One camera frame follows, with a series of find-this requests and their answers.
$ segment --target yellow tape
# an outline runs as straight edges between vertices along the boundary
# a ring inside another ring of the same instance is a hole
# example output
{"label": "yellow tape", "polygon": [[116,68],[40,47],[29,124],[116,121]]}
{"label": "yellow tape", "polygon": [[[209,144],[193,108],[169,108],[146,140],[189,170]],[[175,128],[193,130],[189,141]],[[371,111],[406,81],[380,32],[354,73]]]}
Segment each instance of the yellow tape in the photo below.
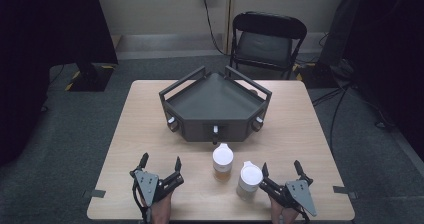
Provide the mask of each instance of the yellow tape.
{"label": "yellow tape", "polygon": [[69,83],[69,85],[66,86],[65,91],[69,91],[69,89],[71,89],[73,84],[74,83]]}
{"label": "yellow tape", "polygon": [[79,71],[77,71],[74,75],[74,77],[72,77],[72,79],[75,79],[77,76],[79,75]]}

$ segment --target wall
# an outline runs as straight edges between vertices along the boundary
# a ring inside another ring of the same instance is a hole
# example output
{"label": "wall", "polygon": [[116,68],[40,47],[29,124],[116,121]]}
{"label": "wall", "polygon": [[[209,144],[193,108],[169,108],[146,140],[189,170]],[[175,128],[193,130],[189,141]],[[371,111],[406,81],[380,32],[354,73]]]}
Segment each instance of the wall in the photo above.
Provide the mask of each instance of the wall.
{"label": "wall", "polygon": [[[232,18],[244,11],[294,16],[317,43],[330,28],[340,0],[207,0],[214,33],[227,40]],[[112,35],[209,33],[202,0],[100,0]]]}

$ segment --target power cable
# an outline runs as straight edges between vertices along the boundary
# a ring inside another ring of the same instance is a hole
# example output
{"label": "power cable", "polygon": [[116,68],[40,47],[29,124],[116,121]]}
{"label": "power cable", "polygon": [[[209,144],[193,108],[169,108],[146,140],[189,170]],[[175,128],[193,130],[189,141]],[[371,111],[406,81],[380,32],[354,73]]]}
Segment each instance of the power cable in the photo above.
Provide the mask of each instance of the power cable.
{"label": "power cable", "polygon": [[334,157],[334,153],[333,153],[333,130],[334,130],[334,123],[335,123],[335,120],[336,120],[337,111],[339,110],[340,104],[342,103],[342,100],[343,100],[343,97],[345,96],[345,94],[346,94],[346,91],[344,91],[342,93],[342,96],[340,97],[339,102],[337,103],[336,109],[334,110],[333,119],[331,120],[329,146],[330,146],[331,155],[333,157]]}
{"label": "power cable", "polygon": [[63,71],[63,69],[65,68],[65,64],[63,64],[62,65],[62,68],[60,69],[60,71],[59,71],[59,73],[53,78],[53,80],[51,80],[50,82],[49,82],[49,86],[54,82],[54,81],[56,81],[56,79],[60,76],[60,74],[62,74],[62,71]]}
{"label": "power cable", "polygon": [[215,37],[214,37],[213,32],[212,32],[211,21],[210,21],[210,19],[209,19],[208,4],[207,4],[206,0],[203,0],[203,3],[205,4],[205,8],[206,8],[206,16],[207,16],[207,18],[208,18],[209,30],[210,30],[210,33],[211,33],[211,38],[212,38],[213,45],[215,46],[216,50],[218,50],[218,51],[219,51],[222,55],[229,56],[228,54],[223,53],[223,52],[219,49],[219,47],[218,47],[218,45],[217,45],[217,43],[216,43]]}

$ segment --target table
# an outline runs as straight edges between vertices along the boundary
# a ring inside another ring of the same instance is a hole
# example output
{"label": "table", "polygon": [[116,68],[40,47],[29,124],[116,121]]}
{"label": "table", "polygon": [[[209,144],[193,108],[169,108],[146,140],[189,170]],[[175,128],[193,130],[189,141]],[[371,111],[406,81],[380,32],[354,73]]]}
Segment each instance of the table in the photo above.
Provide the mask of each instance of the table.
{"label": "table", "polygon": [[177,156],[181,158],[185,182],[174,191],[171,220],[270,220],[270,201],[264,191],[259,189],[251,201],[243,201],[236,194],[243,162],[251,161],[260,168],[267,162],[269,177],[282,184],[299,177],[295,160],[314,179],[310,191],[318,215],[309,215],[311,220],[354,218],[348,196],[333,191],[333,186],[344,184],[302,82],[257,81],[272,91],[271,102],[259,132],[244,142],[228,143],[234,152],[228,182],[213,177],[212,152],[217,146],[186,142],[168,129],[158,93],[173,82],[141,80],[132,84],[96,185],[96,190],[106,193],[103,198],[91,199],[87,211],[90,219],[142,218],[132,196],[129,171],[145,152],[150,156],[145,170],[160,178],[173,173]]}

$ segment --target black metal chair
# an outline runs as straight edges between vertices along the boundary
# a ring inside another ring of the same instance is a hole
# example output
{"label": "black metal chair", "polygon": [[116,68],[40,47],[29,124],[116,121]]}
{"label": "black metal chair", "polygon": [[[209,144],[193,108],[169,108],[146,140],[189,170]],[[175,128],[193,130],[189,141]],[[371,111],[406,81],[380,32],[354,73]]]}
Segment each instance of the black metal chair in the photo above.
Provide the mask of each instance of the black metal chair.
{"label": "black metal chair", "polygon": [[[245,12],[233,20],[230,66],[233,62],[287,72],[291,71],[307,33],[296,18],[262,12]],[[298,40],[292,50],[293,40]]]}

